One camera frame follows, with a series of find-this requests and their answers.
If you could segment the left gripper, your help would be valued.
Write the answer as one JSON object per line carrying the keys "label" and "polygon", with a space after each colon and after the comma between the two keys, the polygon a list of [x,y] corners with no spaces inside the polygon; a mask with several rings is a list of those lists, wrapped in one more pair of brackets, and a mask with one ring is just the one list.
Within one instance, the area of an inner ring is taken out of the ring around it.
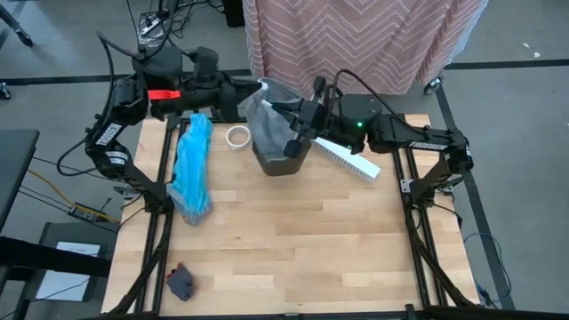
{"label": "left gripper", "polygon": [[224,122],[233,123],[239,118],[237,105],[256,93],[263,83],[257,80],[235,79],[227,73],[221,73],[219,85],[220,118]]}

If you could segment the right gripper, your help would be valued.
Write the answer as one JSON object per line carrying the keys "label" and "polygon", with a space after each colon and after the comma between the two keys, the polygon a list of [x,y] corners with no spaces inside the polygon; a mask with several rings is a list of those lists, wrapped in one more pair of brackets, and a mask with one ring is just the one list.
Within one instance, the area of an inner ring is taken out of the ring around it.
{"label": "right gripper", "polygon": [[317,76],[312,84],[314,90],[311,100],[300,99],[289,102],[271,102],[270,106],[280,114],[296,133],[284,148],[284,155],[297,157],[301,147],[315,138],[325,126],[326,107],[319,100],[324,97],[326,80]]}

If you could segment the grey plastic trash bag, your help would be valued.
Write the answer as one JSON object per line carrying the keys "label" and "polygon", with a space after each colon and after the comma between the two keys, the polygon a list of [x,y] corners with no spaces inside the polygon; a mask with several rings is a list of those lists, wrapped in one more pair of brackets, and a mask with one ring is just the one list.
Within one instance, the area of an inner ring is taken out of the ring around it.
{"label": "grey plastic trash bag", "polygon": [[251,133],[253,153],[262,164],[298,163],[304,161],[306,153],[302,150],[296,157],[285,155],[285,146],[294,140],[297,133],[290,123],[272,105],[283,102],[298,102],[300,94],[283,82],[269,77],[257,80],[261,88],[247,98],[245,114]]}

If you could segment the dark grey trash bin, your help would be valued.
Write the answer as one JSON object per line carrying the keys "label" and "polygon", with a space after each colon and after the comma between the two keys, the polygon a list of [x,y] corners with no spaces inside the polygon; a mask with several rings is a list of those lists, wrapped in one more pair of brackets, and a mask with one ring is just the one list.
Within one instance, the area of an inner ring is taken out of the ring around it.
{"label": "dark grey trash bin", "polygon": [[301,169],[311,146],[311,142],[305,143],[295,158],[281,156],[280,158],[269,160],[261,154],[255,143],[252,144],[252,152],[263,172],[268,176],[276,177],[297,173]]}

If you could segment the blue plastic bag roll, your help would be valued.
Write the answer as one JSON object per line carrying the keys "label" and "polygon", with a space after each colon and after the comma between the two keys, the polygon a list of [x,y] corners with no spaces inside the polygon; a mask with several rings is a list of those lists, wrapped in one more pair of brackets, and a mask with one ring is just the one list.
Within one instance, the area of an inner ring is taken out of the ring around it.
{"label": "blue plastic bag roll", "polygon": [[207,186],[207,160],[212,122],[204,114],[192,114],[176,149],[174,179],[166,186],[174,207],[191,226],[197,226],[212,209]]}

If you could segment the white tape roll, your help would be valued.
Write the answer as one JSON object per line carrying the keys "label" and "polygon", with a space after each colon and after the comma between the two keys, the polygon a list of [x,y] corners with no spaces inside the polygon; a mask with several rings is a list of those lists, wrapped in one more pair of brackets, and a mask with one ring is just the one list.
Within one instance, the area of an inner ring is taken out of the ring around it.
{"label": "white tape roll", "polygon": [[[245,135],[245,140],[243,142],[240,142],[240,143],[234,143],[232,141],[232,137],[236,133],[243,133]],[[226,131],[226,134],[225,134],[225,141],[232,150],[245,148],[249,144],[249,142],[251,141],[251,138],[252,138],[252,135],[251,135],[249,128],[247,126],[244,126],[244,125],[231,126]]]}

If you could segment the black floor box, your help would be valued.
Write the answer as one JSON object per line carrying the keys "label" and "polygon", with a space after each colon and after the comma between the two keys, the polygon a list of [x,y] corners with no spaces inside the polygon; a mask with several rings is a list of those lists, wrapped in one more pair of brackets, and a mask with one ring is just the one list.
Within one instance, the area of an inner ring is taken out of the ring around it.
{"label": "black floor box", "polygon": [[245,25],[243,0],[221,0],[223,14],[230,28],[239,28]]}

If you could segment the pink chevron blanket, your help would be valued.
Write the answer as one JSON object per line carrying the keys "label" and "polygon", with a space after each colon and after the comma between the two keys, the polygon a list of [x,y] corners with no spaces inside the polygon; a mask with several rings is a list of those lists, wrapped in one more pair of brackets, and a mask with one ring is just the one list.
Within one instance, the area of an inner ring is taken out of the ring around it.
{"label": "pink chevron blanket", "polygon": [[489,0],[243,0],[256,77],[310,95],[341,69],[377,93],[405,95],[461,53]]}

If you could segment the white power strip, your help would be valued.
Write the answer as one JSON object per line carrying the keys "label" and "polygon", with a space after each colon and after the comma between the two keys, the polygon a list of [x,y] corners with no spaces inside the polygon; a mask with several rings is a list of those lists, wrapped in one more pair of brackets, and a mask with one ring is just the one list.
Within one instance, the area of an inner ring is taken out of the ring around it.
{"label": "white power strip", "polygon": [[138,39],[140,43],[162,40],[166,29],[169,27],[168,20],[160,19],[154,12],[144,12],[140,15],[138,26]]}

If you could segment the rack caster wheel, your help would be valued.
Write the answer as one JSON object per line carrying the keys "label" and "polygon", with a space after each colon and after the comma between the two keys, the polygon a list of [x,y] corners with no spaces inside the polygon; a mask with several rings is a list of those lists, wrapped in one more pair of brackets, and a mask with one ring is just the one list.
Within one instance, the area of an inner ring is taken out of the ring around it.
{"label": "rack caster wheel", "polygon": [[427,95],[435,93],[442,86],[444,79],[443,76],[432,79],[424,86],[423,93]]}

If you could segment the dark crumpled cloth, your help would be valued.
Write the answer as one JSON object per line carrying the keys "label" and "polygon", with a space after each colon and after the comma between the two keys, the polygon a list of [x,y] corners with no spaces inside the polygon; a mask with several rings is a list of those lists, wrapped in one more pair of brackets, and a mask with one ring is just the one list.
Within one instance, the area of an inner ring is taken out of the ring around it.
{"label": "dark crumpled cloth", "polygon": [[165,282],[171,293],[182,301],[190,300],[195,294],[193,277],[181,262],[165,277]]}

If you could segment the dark floor board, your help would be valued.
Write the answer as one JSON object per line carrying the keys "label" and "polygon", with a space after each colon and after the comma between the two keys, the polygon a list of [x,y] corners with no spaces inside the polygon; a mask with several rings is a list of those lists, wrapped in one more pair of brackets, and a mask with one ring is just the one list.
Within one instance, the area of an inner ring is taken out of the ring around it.
{"label": "dark floor board", "polygon": [[[110,260],[116,242],[116,227],[100,223],[47,223],[39,244]],[[99,278],[88,275],[37,270],[25,284],[22,297],[40,302],[90,302]]]}

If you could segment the black chair leg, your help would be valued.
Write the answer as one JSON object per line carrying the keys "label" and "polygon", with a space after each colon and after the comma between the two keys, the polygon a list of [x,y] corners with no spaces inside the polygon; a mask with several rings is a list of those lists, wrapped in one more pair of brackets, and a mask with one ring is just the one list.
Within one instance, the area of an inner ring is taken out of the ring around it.
{"label": "black chair leg", "polygon": [[27,47],[33,47],[34,43],[30,35],[20,26],[19,22],[0,4],[0,20],[2,20]]}

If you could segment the dark grey desk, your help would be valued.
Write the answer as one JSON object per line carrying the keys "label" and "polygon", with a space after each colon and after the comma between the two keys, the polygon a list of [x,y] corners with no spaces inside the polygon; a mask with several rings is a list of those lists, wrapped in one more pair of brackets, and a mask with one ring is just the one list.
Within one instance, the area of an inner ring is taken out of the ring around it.
{"label": "dark grey desk", "polygon": [[0,232],[36,150],[39,131],[0,130]]}

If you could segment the black desk beam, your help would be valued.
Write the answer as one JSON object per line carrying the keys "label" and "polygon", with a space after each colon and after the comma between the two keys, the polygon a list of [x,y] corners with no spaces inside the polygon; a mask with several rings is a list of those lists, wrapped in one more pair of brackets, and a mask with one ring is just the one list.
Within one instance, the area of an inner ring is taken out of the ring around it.
{"label": "black desk beam", "polygon": [[111,261],[0,236],[0,263],[14,267],[107,277]]}

